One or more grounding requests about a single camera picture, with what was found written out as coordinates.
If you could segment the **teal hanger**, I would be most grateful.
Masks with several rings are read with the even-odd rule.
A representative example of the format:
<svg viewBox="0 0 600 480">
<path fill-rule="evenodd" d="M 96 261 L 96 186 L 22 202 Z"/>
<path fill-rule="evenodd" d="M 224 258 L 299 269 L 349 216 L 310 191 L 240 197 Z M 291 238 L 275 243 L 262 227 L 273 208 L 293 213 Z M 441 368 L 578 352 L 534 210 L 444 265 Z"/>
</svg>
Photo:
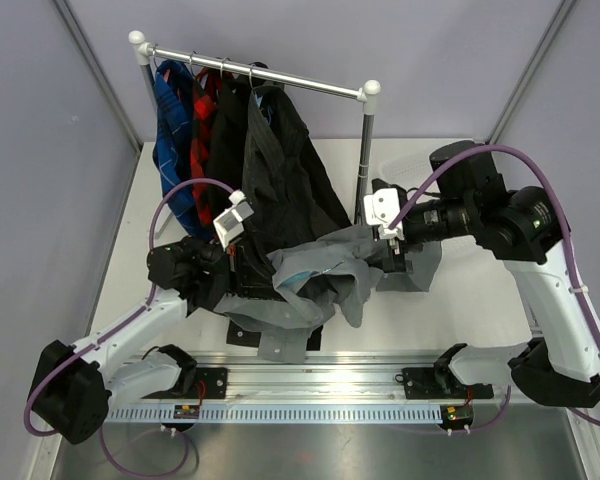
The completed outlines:
<svg viewBox="0 0 600 480">
<path fill-rule="evenodd" d="M 310 280 L 312 278 L 325 275 L 332 270 L 333 270 L 333 267 L 326 268 L 323 270 L 312 270 L 312 271 L 300 272 L 300 273 L 297 273 L 297 274 L 287 278 L 286 280 L 284 280 L 281 283 L 281 285 L 282 286 L 290 286 L 290 285 L 294 285 L 294 284 L 298 284 L 298 283 L 307 282 L 308 280 Z"/>
</svg>

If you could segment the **grey shirt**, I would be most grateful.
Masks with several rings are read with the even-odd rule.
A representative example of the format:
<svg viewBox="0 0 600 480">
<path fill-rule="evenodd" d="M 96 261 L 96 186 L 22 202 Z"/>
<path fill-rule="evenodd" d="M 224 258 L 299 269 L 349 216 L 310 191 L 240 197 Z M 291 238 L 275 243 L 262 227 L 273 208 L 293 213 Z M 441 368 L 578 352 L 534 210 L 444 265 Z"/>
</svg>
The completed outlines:
<svg viewBox="0 0 600 480">
<path fill-rule="evenodd" d="M 427 292 L 442 260 L 439 241 L 407 245 L 407 257 L 413 265 L 411 274 L 385 273 L 377 266 L 380 240 L 373 236 L 372 229 L 352 226 L 325 235 L 314 242 L 295 247 L 278 249 L 267 254 L 275 273 L 273 288 L 281 297 L 292 294 L 307 298 L 333 291 L 335 313 L 340 311 L 347 323 L 358 328 L 362 325 L 364 304 L 373 291 L 377 292 Z M 307 282 L 282 286 L 287 278 L 305 271 L 323 270 L 333 267 L 329 273 L 312 278 Z M 305 360 L 296 356 L 283 356 L 274 362 L 299 364 Z"/>
</svg>

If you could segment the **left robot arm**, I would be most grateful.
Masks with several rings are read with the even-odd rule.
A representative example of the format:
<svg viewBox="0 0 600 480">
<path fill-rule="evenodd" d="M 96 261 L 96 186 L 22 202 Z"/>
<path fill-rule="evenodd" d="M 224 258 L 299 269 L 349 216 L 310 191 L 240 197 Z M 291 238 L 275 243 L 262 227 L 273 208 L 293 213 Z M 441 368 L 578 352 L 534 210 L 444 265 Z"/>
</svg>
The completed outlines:
<svg viewBox="0 0 600 480">
<path fill-rule="evenodd" d="M 55 340 L 42 350 L 23 414 L 29 433 L 59 434 L 79 444 L 129 403 L 156 393 L 200 394 L 197 362 L 180 347 L 160 346 L 137 362 L 131 357 L 195 311 L 213 311 L 230 294 L 279 297 L 274 267 L 249 238 L 222 246 L 186 236 L 151 248 L 146 264 L 151 288 L 137 306 L 95 333 L 70 344 Z M 34 416 L 49 430 L 35 427 Z"/>
</svg>

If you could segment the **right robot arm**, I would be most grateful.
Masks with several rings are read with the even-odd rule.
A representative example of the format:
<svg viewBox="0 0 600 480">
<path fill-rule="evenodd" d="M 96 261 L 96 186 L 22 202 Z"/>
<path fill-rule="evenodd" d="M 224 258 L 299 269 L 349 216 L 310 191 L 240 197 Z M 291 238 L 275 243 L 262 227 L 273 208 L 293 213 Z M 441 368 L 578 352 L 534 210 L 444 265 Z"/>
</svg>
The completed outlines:
<svg viewBox="0 0 600 480">
<path fill-rule="evenodd" d="M 600 320 L 566 215 L 545 176 L 508 189 L 497 151 L 471 140 L 445 145 L 430 155 L 431 175 L 414 192 L 374 180 L 365 220 L 389 246 L 383 269 L 391 273 L 404 269 L 413 248 L 472 238 L 512 275 L 541 334 L 510 347 L 455 344 L 423 373 L 405 375 L 405 389 L 460 399 L 480 386 L 512 386 L 543 406 L 592 408 L 600 402 Z"/>
</svg>

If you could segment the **dark pinstripe hanging shirt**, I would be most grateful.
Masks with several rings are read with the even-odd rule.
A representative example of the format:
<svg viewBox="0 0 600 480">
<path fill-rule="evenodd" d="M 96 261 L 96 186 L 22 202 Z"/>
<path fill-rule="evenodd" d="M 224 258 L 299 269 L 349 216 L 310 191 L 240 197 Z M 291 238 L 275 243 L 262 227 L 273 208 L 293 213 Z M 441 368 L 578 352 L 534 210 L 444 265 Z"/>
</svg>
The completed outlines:
<svg viewBox="0 0 600 480">
<path fill-rule="evenodd" d="M 352 225 L 309 130 L 278 86 L 249 98 L 242 191 L 265 252 L 313 242 Z"/>
</svg>

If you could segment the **black hanging shirt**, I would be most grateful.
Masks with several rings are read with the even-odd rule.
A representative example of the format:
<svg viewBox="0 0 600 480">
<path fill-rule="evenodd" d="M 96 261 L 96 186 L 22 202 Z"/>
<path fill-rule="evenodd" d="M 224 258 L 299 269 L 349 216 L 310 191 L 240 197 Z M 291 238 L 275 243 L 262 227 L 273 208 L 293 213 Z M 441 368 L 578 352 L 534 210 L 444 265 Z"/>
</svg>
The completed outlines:
<svg viewBox="0 0 600 480">
<path fill-rule="evenodd" d="M 247 78 L 220 74 L 205 174 L 232 189 L 240 189 L 242 185 L 250 96 L 251 86 Z"/>
</svg>

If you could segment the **red plaid shirt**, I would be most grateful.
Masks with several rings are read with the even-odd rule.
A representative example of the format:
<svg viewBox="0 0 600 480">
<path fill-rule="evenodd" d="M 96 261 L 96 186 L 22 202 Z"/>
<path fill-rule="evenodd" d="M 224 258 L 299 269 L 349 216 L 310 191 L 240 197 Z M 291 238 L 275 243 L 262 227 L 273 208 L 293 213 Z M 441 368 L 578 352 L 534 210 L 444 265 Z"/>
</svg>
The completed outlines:
<svg viewBox="0 0 600 480">
<path fill-rule="evenodd" d="M 222 77 L 218 70 L 203 68 L 194 76 L 192 102 L 193 125 L 190 147 L 190 167 L 193 178 L 205 176 L 206 163 L 210 158 L 212 130 L 218 112 L 219 90 Z M 198 218 L 202 227 L 212 227 L 212 212 L 208 199 L 209 187 L 197 184 L 193 187 L 193 197 Z"/>
</svg>

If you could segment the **blue shirt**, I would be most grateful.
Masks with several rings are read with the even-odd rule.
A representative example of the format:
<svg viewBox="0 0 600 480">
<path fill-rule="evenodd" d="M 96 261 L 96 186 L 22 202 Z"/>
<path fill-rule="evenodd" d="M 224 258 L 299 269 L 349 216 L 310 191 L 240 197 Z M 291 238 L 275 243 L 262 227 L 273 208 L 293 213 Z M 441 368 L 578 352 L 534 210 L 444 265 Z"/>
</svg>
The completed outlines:
<svg viewBox="0 0 600 480">
<path fill-rule="evenodd" d="M 163 61 L 156 70 L 156 143 L 152 158 L 162 194 L 192 178 L 190 147 L 193 130 L 193 77 L 182 62 Z"/>
</svg>

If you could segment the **white plastic basket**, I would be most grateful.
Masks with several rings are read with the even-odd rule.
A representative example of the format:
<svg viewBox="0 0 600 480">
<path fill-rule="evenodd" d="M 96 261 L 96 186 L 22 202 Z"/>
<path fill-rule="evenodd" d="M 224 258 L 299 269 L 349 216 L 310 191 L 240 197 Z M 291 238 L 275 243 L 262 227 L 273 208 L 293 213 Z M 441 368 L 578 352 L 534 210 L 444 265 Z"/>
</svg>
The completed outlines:
<svg viewBox="0 0 600 480">
<path fill-rule="evenodd" d="M 427 158 L 402 156 L 383 162 L 379 167 L 379 173 L 387 183 L 396 184 L 408 191 L 407 197 L 411 198 L 413 193 L 431 175 L 432 167 Z M 407 223 L 415 220 L 414 214 L 417 207 L 434 200 L 443 200 L 436 182 L 419 197 L 416 205 L 402 221 L 404 229 L 407 229 Z M 441 243 L 443 253 L 449 256 L 463 257 L 477 251 L 475 240 L 470 236 L 445 239 L 441 240 Z"/>
</svg>

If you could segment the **metal clothes rack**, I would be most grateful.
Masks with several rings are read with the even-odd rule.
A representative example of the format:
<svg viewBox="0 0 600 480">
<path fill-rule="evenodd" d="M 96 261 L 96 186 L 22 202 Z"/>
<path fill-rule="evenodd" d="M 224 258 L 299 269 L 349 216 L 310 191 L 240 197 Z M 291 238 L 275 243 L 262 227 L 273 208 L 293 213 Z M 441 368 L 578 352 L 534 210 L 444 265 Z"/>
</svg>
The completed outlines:
<svg viewBox="0 0 600 480">
<path fill-rule="evenodd" d="M 183 62 L 186 67 L 203 67 L 217 70 L 220 74 L 229 72 L 237 75 L 245 75 L 249 81 L 254 78 L 271 81 L 290 87 L 301 88 L 305 90 L 320 92 L 341 98 L 355 100 L 362 105 L 363 121 L 361 134 L 361 147 L 358 164 L 358 173 L 354 197 L 355 223 L 361 223 L 363 217 L 363 199 L 367 192 L 368 172 L 371 156 L 371 145 L 373 135 L 373 125 L 375 113 L 378 105 L 378 98 L 381 93 L 381 84 L 377 80 L 367 80 L 364 85 L 358 89 L 347 88 L 336 84 L 326 83 L 310 78 L 305 78 L 289 73 L 278 72 L 266 68 L 256 67 L 252 64 L 242 64 L 229 60 L 228 58 L 219 59 L 204 55 L 199 55 L 194 51 L 187 53 L 172 49 L 159 47 L 157 43 L 150 43 L 146 40 L 143 32 L 133 30 L 128 34 L 128 41 L 134 51 L 138 65 L 141 68 L 147 90 L 154 100 L 153 83 L 154 73 L 151 64 L 154 60 L 160 58 L 164 60 L 173 60 Z"/>
</svg>

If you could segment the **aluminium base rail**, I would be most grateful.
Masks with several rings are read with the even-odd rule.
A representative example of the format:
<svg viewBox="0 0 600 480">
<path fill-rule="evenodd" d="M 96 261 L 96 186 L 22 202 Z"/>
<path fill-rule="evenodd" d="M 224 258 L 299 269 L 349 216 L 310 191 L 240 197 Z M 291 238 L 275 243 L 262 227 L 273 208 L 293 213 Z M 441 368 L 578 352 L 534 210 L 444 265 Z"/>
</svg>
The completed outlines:
<svg viewBox="0 0 600 480">
<path fill-rule="evenodd" d="M 246 354 L 195 352 L 202 367 L 225 367 L 228 404 L 390 404 L 406 401 L 396 380 L 405 367 L 432 364 L 437 351 L 312 352 L 303 364 L 279 364 Z"/>
</svg>

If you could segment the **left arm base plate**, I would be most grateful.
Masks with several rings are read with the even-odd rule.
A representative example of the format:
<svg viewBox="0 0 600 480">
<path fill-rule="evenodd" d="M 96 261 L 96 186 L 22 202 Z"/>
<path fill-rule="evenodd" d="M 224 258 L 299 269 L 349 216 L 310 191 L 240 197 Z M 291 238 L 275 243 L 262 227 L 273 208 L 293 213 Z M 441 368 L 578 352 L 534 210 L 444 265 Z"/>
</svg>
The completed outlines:
<svg viewBox="0 0 600 480">
<path fill-rule="evenodd" d="M 223 400 L 226 398 L 229 371 L 225 367 L 199 367 L 193 385 L 186 391 L 172 388 L 146 396 L 146 399 L 189 399 L 198 400 L 199 394 L 203 399 Z"/>
</svg>

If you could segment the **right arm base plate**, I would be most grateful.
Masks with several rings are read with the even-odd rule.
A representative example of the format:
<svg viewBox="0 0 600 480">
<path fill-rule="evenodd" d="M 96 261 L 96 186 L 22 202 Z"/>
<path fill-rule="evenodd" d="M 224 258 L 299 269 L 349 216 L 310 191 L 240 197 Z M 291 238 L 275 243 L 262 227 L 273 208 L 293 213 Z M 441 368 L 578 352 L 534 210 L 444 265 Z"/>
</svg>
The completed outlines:
<svg viewBox="0 0 600 480">
<path fill-rule="evenodd" d="M 407 367 L 394 376 L 409 400 L 486 400 L 494 397 L 491 385 L 461 384 L 447 368 Z"/>
</svg>

